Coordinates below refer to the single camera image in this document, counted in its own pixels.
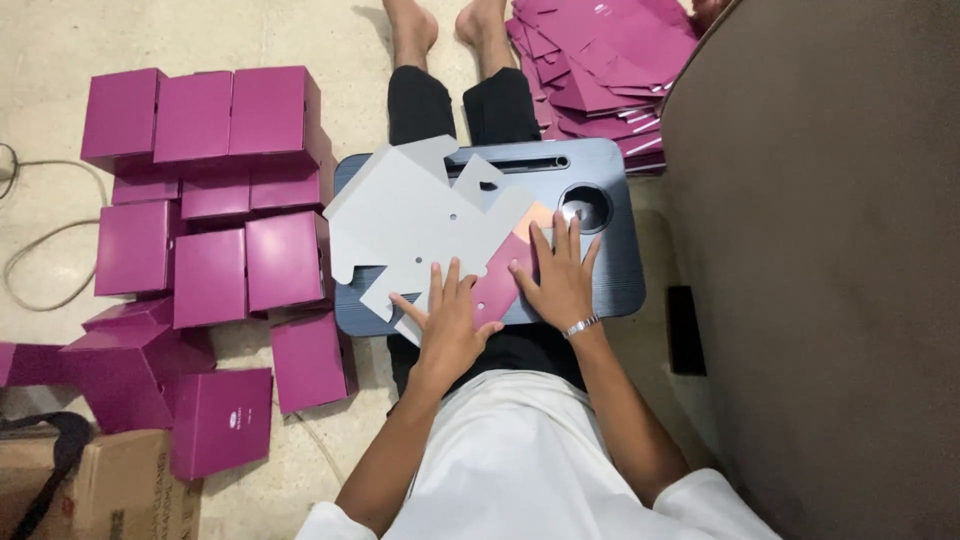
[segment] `beige floor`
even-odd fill
[[[470,51],[453,38],[463,2],[424,0],[440,21],[431,71],[450,88],[461,141],[461,94],[477,81]],[[369,152],[387,133],[391,72],[389,28],[379,0],[4,0],[0,6],[0,141],[24,160],[76,159],[89,77],[158,66],[168,75],[261,65],[305,64],[324,93],[324,127],[338,158]],[[105,180],[111,182],[108,175]],[[666,367],[663,289],[680,282],[666,218],[664,180],[631,179],[648,298],[633,316],[607,323],[615,349],[640,390],[691,460],[711,463],[716,449],[704,380]],[[96,191],[82,171],[28,170],[0,202],[0,259],[69,220],[97,215]],[[37,250],[12,276],[35,303],[71,290],[94,262],[96,228],[65,233]],[[89,287],[67,307],[31,313],[0,292],[0,339],[66,343],[80,323],[117,300]],[[270,365],[263,324],[215,330],[222,366]],[[357,340],[362,391],[345,405],[308,410],[307,423],[348,474],[396,396],[383,339]],[[69,393],[13,392],[6,413],[69,402]],[[67,405],[84,410],[82,400]],[[275,412],[270,458],[206,482],[203,539],[292,538],[310,504],[332,500],[337,476],[295,419]]]

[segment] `silver bracelet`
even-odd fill
[[[579,323],[570,327],[570,330],[564,332],[564,339],[570,339],[570,336],[578,331],[585,330],[588,327],[591,327],[600,322],[600,317],[597,317],[596,313],[590,315],[589,319],[585,321],[580,321]]]

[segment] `grey lap desk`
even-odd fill
[[[616,144],[603,138],[581,138],[461,148],[446,159],[451,178],[457,176],[474,154],[505,173],[498,185],[484,186],[484,205],[492,203],[498,187],[522,185],[549,209],[560,208],[565,196],[569,199],[565,211],[583,210],[585,226],[602,227],[595,233],[585,233],[582,241],[585,253],[596,233],[604,236],[593,271],[594,310],[601,317],[616,317],[640,309],[646,298],[646,287],[636,243],[630,191],[623,158]],[[359,154],[342,160],[334,174],[334,192],[339,193],[369,157],[370,154]],[[605,204],[612,206],[606,216],[603,212]],[[337,325],[348,335],[370,337],[396,333],[394,325],[402,314],[399,308],[394,310],[393,320],[387,323],[360,303],[367,286],[381,272],[383,267],[358,267],[349,285],[337,283]],[[411,302],[418,296],[405,295]],[[522,295],[503,317],[507,325],[539,320]]]

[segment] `left hand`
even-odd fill
[[[390,299],[423,330],[420,359],[410,370],[410,382],[439,392],[441,397],[473,365],[487,346],[487,339],[503,330],[503,323],[487,323],[473,331],[470,288],[477,277],[460,281],[460,260],[453,258],[441,284],[440,264],[430,265],[429,313],[417,309],[396,293]]]

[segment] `hand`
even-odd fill
[[[575,215],[570,220],[568,231],[564,215],[557,210],[553,214],[556,253],[551,252],[537,223],[531,225],[530,237],[537,247],[540,284],[516,263],[510,264],[510,271],[543,320],[559,331],[568,331],[593,315],[593,263],[600,252],[600,236],[593,238],[587,256],[580,262],[580,218]]]
[[[429,313],[417,309],[402,296],[391,293],[390,299],[403,309],[423,330],[420,359],[410,370],[410,382],[422,384],[442,396],[473,365],[487,346],[487,339],[503,330],[496,321],[473,331],[473,302],[470,288],[477,277],[460,281],[460,260],[450,260],[446,284],[441,285],[440,264],[430,265]]]

